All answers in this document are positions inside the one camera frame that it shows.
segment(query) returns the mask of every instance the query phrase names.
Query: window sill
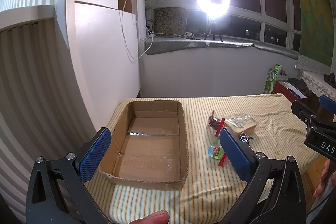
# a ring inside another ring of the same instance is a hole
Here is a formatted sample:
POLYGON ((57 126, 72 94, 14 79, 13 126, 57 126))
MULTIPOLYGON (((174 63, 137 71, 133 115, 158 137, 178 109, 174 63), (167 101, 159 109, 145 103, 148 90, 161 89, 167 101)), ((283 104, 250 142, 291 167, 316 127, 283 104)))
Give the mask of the window sill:
MULTIPOLYGON (((154 37, 151 48, 146 52, 147 55, 161 54, 166 52, 175 52, 188 48, 206 48, 206 47, 225 47, 225 48, 242 48, 242 47, 255 47, 262 51, 274 52, 287 56, 289 58, 297 60, 298 53, 290 51, 285 47, 278 45, 260 42, 251 39, 239 38, 239 37, 226 37, 222 36, 223 42, 219 37, 216 37, 216 41, 202 39, 201 36, 195 37, 195 39, 185 39, 180 37, 154 37)), ((145 42, 145 48, 147 49, 152 40, 148 39, 145 42)))

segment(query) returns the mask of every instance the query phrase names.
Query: red box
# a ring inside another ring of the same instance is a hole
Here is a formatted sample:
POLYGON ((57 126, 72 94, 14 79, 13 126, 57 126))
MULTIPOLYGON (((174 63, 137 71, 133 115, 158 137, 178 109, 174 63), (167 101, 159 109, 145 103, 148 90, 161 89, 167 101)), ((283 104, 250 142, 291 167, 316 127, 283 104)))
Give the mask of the red box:
POLYGON ((301 92, 300 93, 304 96, 304 98, 302 98, 302 99, 297 98, 290 90, 288 90, 280 82, 276 82, 275 83, 273 92, 274 93, 281 93, 281 94, 283 94, 288 100, 290 100, 291 103, 293 103, 296 100, 300 100, 302 102, 302 101, 305 101, 307 99, 305 97, 305 95, 303 93, 301 93, 301 92))

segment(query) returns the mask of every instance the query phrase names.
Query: metal screw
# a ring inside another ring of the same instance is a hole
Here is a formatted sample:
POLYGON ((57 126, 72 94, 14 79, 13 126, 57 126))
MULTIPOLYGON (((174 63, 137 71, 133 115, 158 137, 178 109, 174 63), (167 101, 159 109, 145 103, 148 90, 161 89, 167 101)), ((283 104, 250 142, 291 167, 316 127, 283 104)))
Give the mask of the metal screw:
POLYGON ((260 160, 262 160, 262 159, 265 158, 265 154, 262 153, 262 152, 257 152, 255 155, 256 155, 256 157, 257 157, 258 159, 260 159, 260 160))
POLYGON ((293 156, 288 156, 287 158, 290 162, 295 162, 295 158, 293 156))
POLYGON ((43 162, 43 157, 38 157, 37 159, 36 159, 36 162, 39 164, 40 162, 43 162))
POLYGON ((67 155, 67 159, 68 159, 68 160, 72 160, 75 156, 76 156, 75 153, 69 153, 69 154, 67 155))

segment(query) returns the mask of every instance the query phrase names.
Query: blue gripper pad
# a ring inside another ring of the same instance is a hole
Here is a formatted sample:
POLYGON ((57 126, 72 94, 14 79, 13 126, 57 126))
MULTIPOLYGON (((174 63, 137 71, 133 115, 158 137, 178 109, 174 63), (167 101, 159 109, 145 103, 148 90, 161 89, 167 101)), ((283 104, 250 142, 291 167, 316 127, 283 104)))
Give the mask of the blue gripper pad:
POLYGON ((93 177, 110 144, 111 132, 106 128, 79 164, 78 178, 82 183, 93 177))
POLYGON ((319 99, 321 106, 329 110, 332 114, 336 114, 336 102, 325 95, 321 95, 319 99))
POLYGON ((230 128, 220 131, 219 141, 239 178, 249 183, 257 167, 253 150, 247 143, 241 142, 230 128))

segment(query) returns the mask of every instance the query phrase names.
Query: cardboard box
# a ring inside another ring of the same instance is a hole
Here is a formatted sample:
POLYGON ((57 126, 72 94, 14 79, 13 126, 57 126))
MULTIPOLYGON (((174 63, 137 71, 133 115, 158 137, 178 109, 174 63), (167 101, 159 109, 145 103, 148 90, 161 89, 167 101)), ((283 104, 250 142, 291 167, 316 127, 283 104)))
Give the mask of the cardboard box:
POLYGON ((189 169, 182 104, 170 100, 129 103, 98 169, 116 184, 181 190, 189 169))

